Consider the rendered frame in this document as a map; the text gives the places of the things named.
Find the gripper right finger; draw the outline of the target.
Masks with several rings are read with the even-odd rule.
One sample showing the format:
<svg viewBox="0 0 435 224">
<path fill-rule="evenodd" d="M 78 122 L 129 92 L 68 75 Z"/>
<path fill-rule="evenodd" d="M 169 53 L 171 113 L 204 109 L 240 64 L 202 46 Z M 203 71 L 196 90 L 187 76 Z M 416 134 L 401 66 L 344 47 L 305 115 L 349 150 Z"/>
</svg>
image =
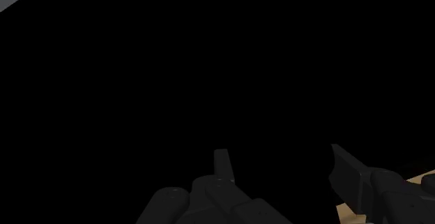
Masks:
<svg viewBox="0 0 435 224">
<path fill-rule="evenodd" d="M 338 144 L 332 148 L 329 180 L 353 213 L 371 224 L 435 224 L 435 173 L 415 184 L 396 172 L 367 167 Z"/>
</svg>

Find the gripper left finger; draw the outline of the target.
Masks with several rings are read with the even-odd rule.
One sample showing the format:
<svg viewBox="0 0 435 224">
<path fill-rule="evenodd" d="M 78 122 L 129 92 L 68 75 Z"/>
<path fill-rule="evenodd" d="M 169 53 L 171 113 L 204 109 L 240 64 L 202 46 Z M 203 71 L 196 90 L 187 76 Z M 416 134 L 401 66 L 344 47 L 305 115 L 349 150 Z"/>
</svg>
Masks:
<svg viewBox="0 0 435 224">
<path fill-rule="evenodd" d="M 251 199 L 234 183 L 227 149 L 213 154 L 214 174 L 183 188 L 156 191 L 135 224 L 293 224 L 261 198 Z"/>
</svg>

